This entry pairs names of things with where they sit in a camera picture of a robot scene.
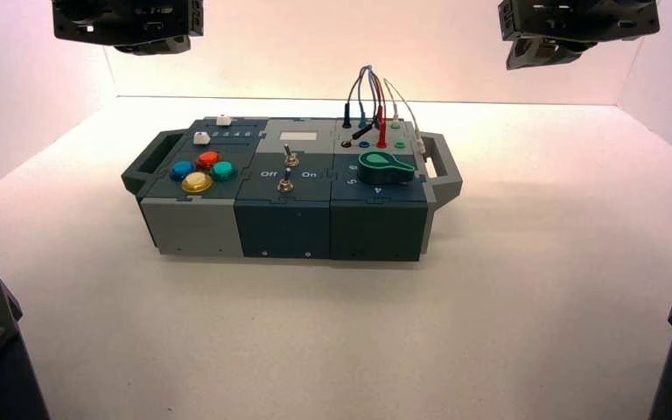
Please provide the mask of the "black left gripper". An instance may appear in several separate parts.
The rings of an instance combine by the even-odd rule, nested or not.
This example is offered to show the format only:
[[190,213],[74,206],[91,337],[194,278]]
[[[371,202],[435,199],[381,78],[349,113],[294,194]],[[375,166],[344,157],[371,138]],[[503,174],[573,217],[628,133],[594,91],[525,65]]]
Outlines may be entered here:
[[54,35],[136,56],[185,53],[204,34],[201,1],[61,0],[52,2]]

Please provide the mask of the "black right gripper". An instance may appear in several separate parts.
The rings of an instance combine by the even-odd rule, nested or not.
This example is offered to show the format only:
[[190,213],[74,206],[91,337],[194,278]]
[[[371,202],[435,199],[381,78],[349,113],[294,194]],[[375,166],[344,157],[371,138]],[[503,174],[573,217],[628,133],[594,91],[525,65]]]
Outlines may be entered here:
[[507,70],[549,66],[554,58],[571,63],[598,42],[636,39],[660,30],[655,1],[504,0],[498,16],[502,38],[514,40]]

